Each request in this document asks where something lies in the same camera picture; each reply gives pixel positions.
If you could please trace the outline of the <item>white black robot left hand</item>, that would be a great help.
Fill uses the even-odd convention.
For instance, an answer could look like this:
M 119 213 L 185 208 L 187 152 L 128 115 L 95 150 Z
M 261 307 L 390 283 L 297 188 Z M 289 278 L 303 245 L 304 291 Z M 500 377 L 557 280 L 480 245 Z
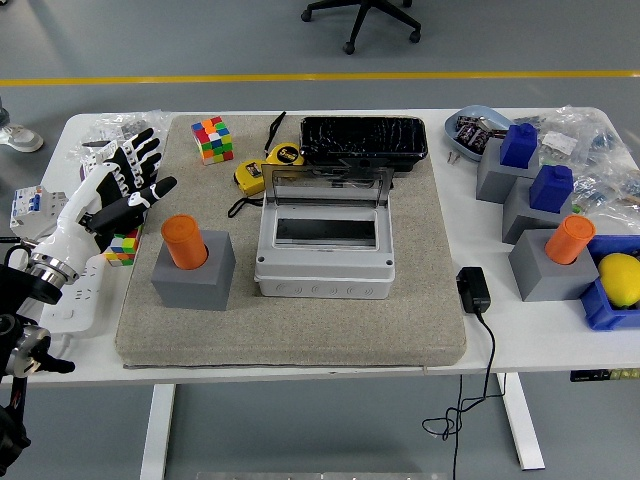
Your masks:
M 157 178 L 159 146 L 149 127 L 96 163 L 62 209 L 53 233 L 31 253 L 31 272 L 49 271 L 70 283 L 116 234 L 139 226 L 144 213 L 177 185 L 172 176 Z

